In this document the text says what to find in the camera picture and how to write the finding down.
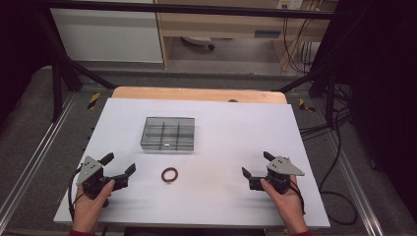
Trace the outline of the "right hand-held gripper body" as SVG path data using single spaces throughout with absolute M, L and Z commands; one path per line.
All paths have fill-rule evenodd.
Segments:
M 269 184 L 276 192 L 281 195 L 288 192 L 292 186 L 292 176 L 304 176 L 305 172 L 291 163 L 291 161 L 282 156 L 276 156 L 273 161 L 267 165 L 267 176 L 263 179 L 262 184 Z

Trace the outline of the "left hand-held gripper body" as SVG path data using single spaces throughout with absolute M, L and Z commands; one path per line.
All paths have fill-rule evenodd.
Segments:
M 80 174 L 76 181 L 77 186 L 82 186 L 84 193 L 91 199 L 95 199 L 103 187 L 111 180 L 103 174 L 103 165 L 99 160 L 87 156 L 82 164 Z

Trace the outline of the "clear plastic compartment box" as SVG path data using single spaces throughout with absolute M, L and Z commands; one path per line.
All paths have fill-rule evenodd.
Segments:
M 193 151 L 195 119 L 190 117 L 148 117 L 141 138 L 143 150 Z

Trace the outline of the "person's right hand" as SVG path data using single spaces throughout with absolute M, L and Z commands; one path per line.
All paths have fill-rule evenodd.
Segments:
M 288 190 L 287 193 L 281 195 L 267 183 L 262 186 L 274 202 L 288 235 L 309 230 L 302 212 L 301 200 L 293 190 Z

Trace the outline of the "person's left hand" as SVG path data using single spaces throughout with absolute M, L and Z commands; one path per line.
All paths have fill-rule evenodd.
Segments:
M 97 221 L 101 214 L 102 207 L 114 187 L 114 181 L 108 182 L 100 191 L 97 197 L 90 199 L 85 195 L 84 188 L 78 187 L 77 200 L 75 202 L 74 222 L 72 229 L 94 235 L 97 229 Z

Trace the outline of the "yellow black tape marker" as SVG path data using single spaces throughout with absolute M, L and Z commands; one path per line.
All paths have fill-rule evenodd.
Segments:
M 299 98 L 299 108 L 301 110 L 307 110 L 309 112 L 316 112 L 316 109 L 314 107 L 307 106 L 305 104 L 304 99 L 302 99 L 302 98 Z
M 94 109 L 94 106 L 95 106 L 97 100 L 99 99 L 99 97 L 100 97 L 100 92 L 95 92 L 92 95 L 92 97 L 89 101 L 88 110 Z

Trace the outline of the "black metal stand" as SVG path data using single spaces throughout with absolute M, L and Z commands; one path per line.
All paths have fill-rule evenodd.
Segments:
M 30 12 L 37 24 L 36 35 L 46 47 L 47 55 L 51 59 L 54 101 L 52 121 L 56 121 L 63 112 L 62 83 L 65 83 L 70 91 L 80 91 L 83 87 L 78 73 L 107 89 L 117 88 L 116 85 L 94 74 L 67 54 L 58 29 L 53 25 L 49 10 L 41 6 L 31 6 Z
M 309 74 L 302 78 L 292 82 L 282 88 L 278 88 L 278 92 L 287 93 L 297 87 L 312 81 L 313 85 L 309 90 L 311 98 L 318 98 L 322 94 L 326 95 L 326 111 L 325 120 L 328 125 L 334 129 L 335 121 L 333 120 L 333 105 L 334 105 L 334 92 L 335 92 L 335 70 L 326 67 L 319 67 L 314 69 Z

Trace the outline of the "wooden table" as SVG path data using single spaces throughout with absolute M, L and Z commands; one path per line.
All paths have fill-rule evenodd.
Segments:
M 282 92 L 250 89 L 119 87 L 112 98 L 287 103 Z

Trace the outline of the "white cabinet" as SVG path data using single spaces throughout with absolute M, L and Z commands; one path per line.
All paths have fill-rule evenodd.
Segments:
M 77 61 L 161 63 L 153 13 L 52 9 L 67 54 Z

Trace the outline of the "black curtain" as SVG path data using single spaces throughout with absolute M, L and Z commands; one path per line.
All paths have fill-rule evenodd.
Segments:
M 29 0 L 0 0 L 0 126 L 21 99 L 31 76 L 49 64 L 36 31 Z
M 367 148 L 417 218 L 417 0 L 374 0 L 343 80 Z

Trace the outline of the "white chair base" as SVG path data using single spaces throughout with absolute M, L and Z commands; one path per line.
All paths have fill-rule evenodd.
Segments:
M 206 46 L 209 50 L 214 50 L 215 46 L 212 44 L 212 40 L 209 37 L 187 37 L 184 36 L 183 40 L 199 45 L 199 46 Z

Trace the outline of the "light wooden desk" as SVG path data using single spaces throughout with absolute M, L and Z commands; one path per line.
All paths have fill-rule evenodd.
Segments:
M 156 4 L 204 5 L 275 9 L 278 0 L 153 0 Z M 303 0 L 299 10 L 333 12 L 338 0 Z M 301 61 L 305 42 L 320 42 L 328 28 L 328 20 L 273 19 L 220 15 L 168 14 L 156 15 L 163 63 L 169 64 L 172 40 L 175 37 L 260 38 L 272 42 L 284 71 Z

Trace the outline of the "white power socket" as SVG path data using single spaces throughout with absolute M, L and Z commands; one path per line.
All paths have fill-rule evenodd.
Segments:
M 277 8 L 282 10 L 299 10 L 303 0 L 278 0 Z

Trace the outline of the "aluminium floor rail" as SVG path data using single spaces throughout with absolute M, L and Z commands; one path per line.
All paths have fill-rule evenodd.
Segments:
M 57 136 L 59 130 L 65 122 L 74 104 L 74 100 L 77 97 L 78 95 L 73 92 L 68 95 L 63 104 L 62 113 L 58 116 L 56 121 L 50 124 L 48 130 L 46 131 L 36 150 L 32 154 L 27 166 L 25 167 L 20 178 L 13 187 L 11 193 L 8 195 L 3 205 L 0 206 L 0 231 L 3 231 L 6 228 L 8 222 L 12 218 L 12 215 L 14 214 L 23 195 L 25 194 L 34 174 L 39 168 L 42 160 L 46 156 L 55 137 Z
M 362 219 L 369 236 L 384 236 L 384 230 L 376 217 L 362 185 L 351 167 L 347 155 L 341 146 L 341 138 L 335 133 L 328 134 L 328 139 L 338 156 L 338 165 L 347 184 L 353 202 Z

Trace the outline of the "black horizontal frame bar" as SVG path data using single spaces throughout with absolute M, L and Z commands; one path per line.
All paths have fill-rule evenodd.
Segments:
M 275 9 L 261 9 L 261 8 L 199 6 L 199 5 L 146 4 L 146 3 L 73 1 L 73 0 L 36 0 L 36 3 L 46 8 L 72 9 L 72 10 L 245 16 L 245 17 L 313 19 L 313 20 L 333 20 L 333 19 L 344 19 L 344 18 L 351 17 L 351 14 L 344 13 L 344 12 L 275 10 Z

